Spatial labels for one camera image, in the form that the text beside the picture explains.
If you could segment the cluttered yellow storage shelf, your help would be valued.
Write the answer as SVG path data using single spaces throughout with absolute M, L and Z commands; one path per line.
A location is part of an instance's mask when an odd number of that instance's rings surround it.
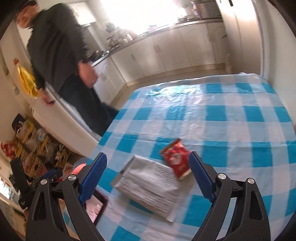
M 11 127 L 15 131 L 9 142 L 1 142 L 1 154 L 10 162 L 20 158 L 25 174 L 38 178 L 51 169 L 64 169 L 71 152 L 44 128 L 17 114 Z

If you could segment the white refrigerator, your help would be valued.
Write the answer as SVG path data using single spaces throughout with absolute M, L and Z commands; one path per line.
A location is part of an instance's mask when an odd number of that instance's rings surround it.
M 233 73 L 261 71 L 261 35 L 253 1 L 220 0 Z

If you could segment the blue white checkered tablecloth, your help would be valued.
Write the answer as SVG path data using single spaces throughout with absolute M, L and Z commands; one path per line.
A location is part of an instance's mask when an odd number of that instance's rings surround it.
M 233 180 L 259 187 L 275 239 L 295 212 L 295 131 L 280 97 L 255 74 L 219 75 L 136 90 L 94 153 L 108 165 L 98 184 L 108 205 L 97 229 L 105 240 L 191 240 L 210 202 L 194 184 L 174 222 L 154 215 L 111 186 L 133 156 L 162 163 L 176 139 Z

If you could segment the white lower kitchen cabinets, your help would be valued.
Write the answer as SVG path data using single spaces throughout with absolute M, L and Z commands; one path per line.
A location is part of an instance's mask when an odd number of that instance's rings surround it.
M 177 28 L 120 50 L 94 66 L 94 89 L 111 103 L 123 87 L 167 76 L 224 69 L 228 44 L 222 23 Z

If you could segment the red snack packet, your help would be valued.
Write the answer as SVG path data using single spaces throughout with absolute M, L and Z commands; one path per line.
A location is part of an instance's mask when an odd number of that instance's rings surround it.
M 180 139 L 174 140 L 162 149 L 160 154 L 173 169 L 178 180 L 184 179 L 191 173 L 188 162 L 190 151 L 184 147 Z

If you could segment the dark kitchen countertop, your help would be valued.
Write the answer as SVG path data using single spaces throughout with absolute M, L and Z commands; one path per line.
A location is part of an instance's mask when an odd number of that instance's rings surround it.
M 94 67 L 94 66 L 98 65 L 100 62 L 102 62 L 103 60 L 110 57 L 111 55 L 119 52 L 120 50 L 122 50 L 124 48 L 127 48 L 127 47 L 131 46 L 132 44 L 135 44 L 135 43 L 137 43 L 139 41 L 142 41 L 142 40 L 145 40 L 145 39 L 147 39 L 149 37 L 152 37 L 154 35 L 162 34 L 164 32 L 170 31 L 170 30 L 174 30 L 174 29 L 182 28 L 182 27 L 187 27 L 187 26 L 192 26 L 192 25 L 209 24 L 209 23 L 222 23 L 222 22 L 223 22 L 222 18 L 204 19 L 204 20 L 190 21 L 190 22 L 186 22 L 186 23 L 175 24 L 175 25 L 172 25 L 172 26 L 165 26 L 163 28 L 159 28 L 156 31 L 149 32 L 147 34 L 141 35 L 138 38 L 132 40 L 131 42 L 129 42 L 129 43 L 125 44 L 125 45 L 119 45 L 118 47 L 116 47 L 113 50 L 106 51 L 106 53 L 101 58 L 97 58 L 94 62 L 91 62 L 91 66 Z

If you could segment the yellow hanging cloth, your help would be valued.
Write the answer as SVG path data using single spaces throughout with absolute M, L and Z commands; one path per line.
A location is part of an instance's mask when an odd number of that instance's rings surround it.
M 38 98 L 39 93 L 37 90 L 35 78 L 31 73 L 29 73 L 26 68 L 23 66 L 18 65 L 18 75 L 20 77 L 20 82 L 27 94 L 29 94 L 33 98 Z

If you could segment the person in dark clothes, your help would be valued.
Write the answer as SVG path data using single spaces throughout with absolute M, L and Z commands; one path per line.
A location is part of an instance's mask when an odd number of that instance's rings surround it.
M 73 11 L 64 3 L 39 10 L 36 1 L 27 1 L 16 22 L 32 30 L 27 48 L 41 100 L 54 105 L 46 91 L 46 84 L 51 85 L 92 131 L 103 136 L 118 110 L 101 102 L 93 88 L 98 75 L 87 57 L 82 28 Z

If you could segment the red framed tablet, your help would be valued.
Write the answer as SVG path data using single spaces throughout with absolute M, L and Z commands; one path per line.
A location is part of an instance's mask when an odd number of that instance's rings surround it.
M 107 201 L 108 199 L 95 189 L 92 197 L 84 203 L 84 208 L 94 225 L 97 225 L 99 219 L 101 218 L 107 206 Z M 80 238 L 74 228 L 65 201 L 63 199 L 59 199 L 59 205 L 69 235 L 79 240 Z

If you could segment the orange plastic trash bucket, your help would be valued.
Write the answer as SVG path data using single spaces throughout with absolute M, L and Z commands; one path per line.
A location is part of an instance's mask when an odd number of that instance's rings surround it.
M 80 164 L 77 167 L 75 167 L 73 169 L 73 171 L 71 172 L 71 175 L 78 175 L 79 172 L 86 166 L 86 163 Z

